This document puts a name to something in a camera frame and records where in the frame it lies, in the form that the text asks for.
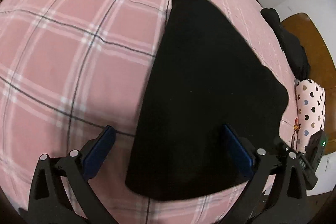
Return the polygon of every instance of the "mattress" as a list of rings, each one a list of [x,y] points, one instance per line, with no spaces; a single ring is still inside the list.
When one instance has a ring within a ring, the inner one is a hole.
[[[280,136],[290,142],[297,117],[294,76],[261,6],[256,0],[211,1],[286,87]],[[80,149],[109,124],[118,130],[117,140],[90,185],[120,224],[207,224],[230,209],[244,184],[165,203],[125,186],[142,96],[170,7],[171,0],[1,2],[0,186],[14,202],[27,209],[41,154]]]

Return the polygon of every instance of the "folded black fabric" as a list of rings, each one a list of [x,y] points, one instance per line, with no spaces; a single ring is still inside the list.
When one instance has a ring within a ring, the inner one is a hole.
[[[172,0],[144,95],[126,185],[157,200],[188,199],[246,179],[219,141],[228,123],[276,152],[286,88],[207,0]]]
[[[282,26],[280,17],[275,9],[264,8],[260,13],[273,29],[295,78],[300,81],[308,79],[310,65],[305,48],[301,46],[300,40]]]

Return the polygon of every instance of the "black device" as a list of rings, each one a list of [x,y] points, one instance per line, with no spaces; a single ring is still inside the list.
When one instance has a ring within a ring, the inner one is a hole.
[[[238,164],[238,168],[251,178],[234,206],[219,223],[307,224],[309,214],[306,189],[314,187],[317,178],[305,156],[296,154],[285,143],[278,147],[277,155],[269,154],[263,148],[253,147],[247,139],[240,138],[228,125],[223,127],[221,134],[224,135],[223,149],[234,148],[228,149],[230,156],[244,161]],[[26,222],[118,224],[87,182],[98,173],[115,139],[116,131],[107,126],[80,151],[72,150],[67,156],[60,158],[41,155],[31,184],[28,211],[21,214]],[[315,144],[315,141],[311,142],[308,150],[314,150],[312,145]],[[276,174],[276,178],[266,206],[259,215],[250,218],[270,174]],[[62,184],[62,176],[68,178],[87,219],[74,212]]]

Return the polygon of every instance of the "plaid fabric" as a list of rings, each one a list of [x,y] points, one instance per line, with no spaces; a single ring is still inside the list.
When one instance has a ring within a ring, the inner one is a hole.
[[[260,5],[256,0],[211,1],[287,88],[290,100],[280,135],[290,141],[297,117],[294,76]],[[90,185],[120,224],[207,224],[234,204],[244,185],[162,203],[138,196],[124,184],[142,94],[170,5],[171,0],[0,4],[0,185],[20,206],[28,206],[41,154],[57,157],[80,149],[107,124],[119,133]],[[81,213],[73,193],[68,195]]]

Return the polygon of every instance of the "wooden headboard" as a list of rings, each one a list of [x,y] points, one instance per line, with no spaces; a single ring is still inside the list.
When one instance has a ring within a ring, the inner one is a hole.
[[[311,66],[309,77],[325,89],[325,154],[336,151],[336,69],[327,46],[305,13],[286,18],[283,27],[300,39]]]

